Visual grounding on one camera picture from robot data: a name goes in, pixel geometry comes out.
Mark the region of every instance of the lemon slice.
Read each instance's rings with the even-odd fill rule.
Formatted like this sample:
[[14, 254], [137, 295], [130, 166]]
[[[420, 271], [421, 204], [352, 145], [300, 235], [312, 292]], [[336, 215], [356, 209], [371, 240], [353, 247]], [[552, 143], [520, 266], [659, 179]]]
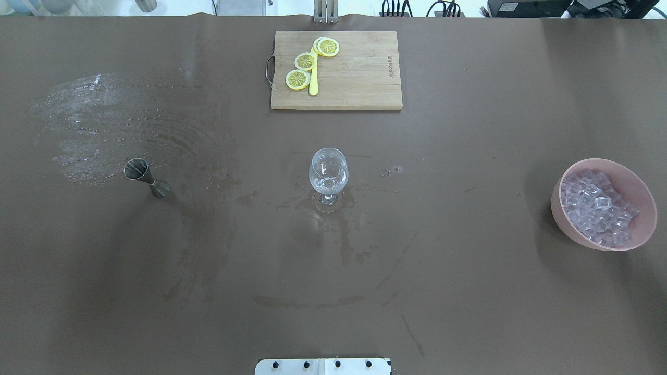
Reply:
[[335, 39], [322, 38], [318, 41], [316, 50], [322, 56], [336, 56], [340, 50], [340, 45]]
[[309, 71], [310, 69], [313, 69], [313, 66], [315, 66], [315, 62], [317, 61], [317, 56], [315, 53], [310, 53], [310, 52], [304, 52], [300, 53], [296, 59], [294, 59], [294, 66], [297, 67], [297, 69], [301, 69], [303, 71]]
[[315, 52], [319, 53], [320, 55], [321, 55], [321, 53], [320, 53], [320, 50], [319, 50], [319, 47], [317, 46], [317, 44], [318, 44], [319, 41], [321, 41], [322, 39], [327, 39], [327, 38], [325, 38], [325, 37], [319, 37], [319, 38], [315, 39], [315, 41], [313, 42], [313, 49], [315, 49]]
[[294, 69], [285, 76], [285, 83], [292, 90], [305, 89], [310, 83], [310, 73], [300, 69]]

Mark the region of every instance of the yellow knife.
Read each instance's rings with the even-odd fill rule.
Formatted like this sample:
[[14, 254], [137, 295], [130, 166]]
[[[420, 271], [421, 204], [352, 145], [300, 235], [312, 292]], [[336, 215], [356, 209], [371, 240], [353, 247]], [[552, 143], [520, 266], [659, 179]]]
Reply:
[[313, 69], [311, 69], [310, 71], [310, 85], [308, 86], [308, 93], [311, 96], [315, 96], [319, 91], [319, 87], [317, 84], [317, 57], [319, 56], [319, 54], [317, 53], [315, 48], [311, 48], [310, 53], [315, 55], [315, 63], [313, 64]]

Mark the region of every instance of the white mounting plate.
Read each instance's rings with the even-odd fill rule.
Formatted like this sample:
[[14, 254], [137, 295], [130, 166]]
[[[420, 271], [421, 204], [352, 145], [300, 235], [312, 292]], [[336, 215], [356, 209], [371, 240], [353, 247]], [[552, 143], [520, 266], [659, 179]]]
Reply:
[[391, 363], [389, 358], [267, 359], [257, 363], [255, 375], [391, 375]]

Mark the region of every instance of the jigger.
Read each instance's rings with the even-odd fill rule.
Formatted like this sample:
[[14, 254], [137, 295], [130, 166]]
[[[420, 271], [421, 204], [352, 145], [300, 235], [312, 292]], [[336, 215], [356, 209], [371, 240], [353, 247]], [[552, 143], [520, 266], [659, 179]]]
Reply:
[[168, 183], [153, 178], [148, 162], [140, 157], [128, 161], [123, 168], [123, 174], [131, 180], [147, 183], [156, 198], [164, 198], [171, 189]]

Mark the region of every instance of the bowl of ice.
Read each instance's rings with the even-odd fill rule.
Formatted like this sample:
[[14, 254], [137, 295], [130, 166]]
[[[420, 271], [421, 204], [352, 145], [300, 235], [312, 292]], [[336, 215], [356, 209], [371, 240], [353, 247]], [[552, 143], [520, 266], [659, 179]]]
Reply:
[[585, 159], [569, 167], [554, 188], [551, 212], [570, 239], [597, 250], [638, 248], [658, 223], [646, 184], [607, 159]]

